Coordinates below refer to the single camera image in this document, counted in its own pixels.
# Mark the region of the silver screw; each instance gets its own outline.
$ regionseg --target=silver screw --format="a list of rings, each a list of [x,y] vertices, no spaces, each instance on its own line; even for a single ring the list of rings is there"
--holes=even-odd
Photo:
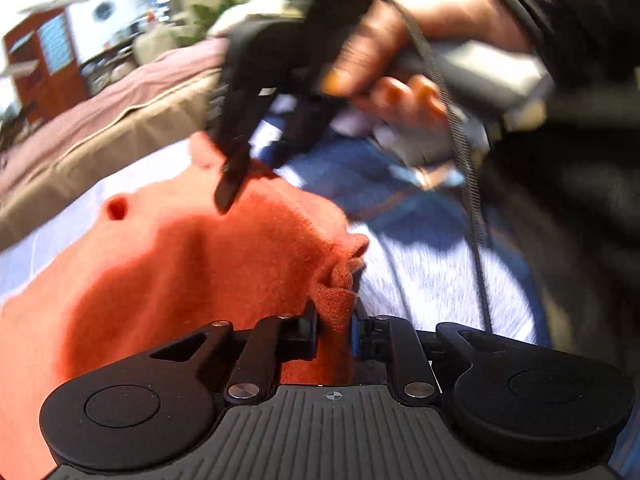
[[[251,399],[260,393],[260,388],[253,383],[234,384],[229,388],[229,395],[236,399]]]
[[[436,392],[436,389],[429,383],[409,383],[404,387],[404,392],[409,397],[424,399],[431,397]]]

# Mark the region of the human hand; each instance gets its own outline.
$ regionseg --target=human hand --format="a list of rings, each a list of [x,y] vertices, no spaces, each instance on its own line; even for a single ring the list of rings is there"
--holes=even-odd
[[[430,39],[479,40],[513,52],[528,52],[529,40],[501,0],[396,0]],[[322,83],[326,94],[350,97],[361,110],[405,124],[446,124],[436,85],[423,75],[407,84],[380,78],[369,96],[359,95],[379,78],[409,41],[401,15],[375,1]]]

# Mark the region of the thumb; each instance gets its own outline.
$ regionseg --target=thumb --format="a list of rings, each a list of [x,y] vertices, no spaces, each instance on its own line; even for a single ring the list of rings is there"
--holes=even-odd
[[[382,75],[407,41],[408,32],[400,13],[376,0],[322,81],[322,92],[334,97],[361,92]]]

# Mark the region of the green plant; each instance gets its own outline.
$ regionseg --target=green plant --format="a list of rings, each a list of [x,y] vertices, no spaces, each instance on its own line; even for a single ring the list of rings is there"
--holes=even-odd
[[[193,36],[178,36],[176,41],[179,46],[191,46],[207,37],[207,31],[218,18],[231,7],[247,3],[249,0],[222,0],[217,7],[195,4],[191,6],[191,12],[195,17],[194,25],[197,31]]]

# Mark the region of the black sleeve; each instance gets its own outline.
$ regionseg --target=black sleeve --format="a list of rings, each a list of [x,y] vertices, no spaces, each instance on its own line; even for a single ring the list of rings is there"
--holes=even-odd
[[[628,79],[640,66],[640,0],[504,0],[559,86]]]

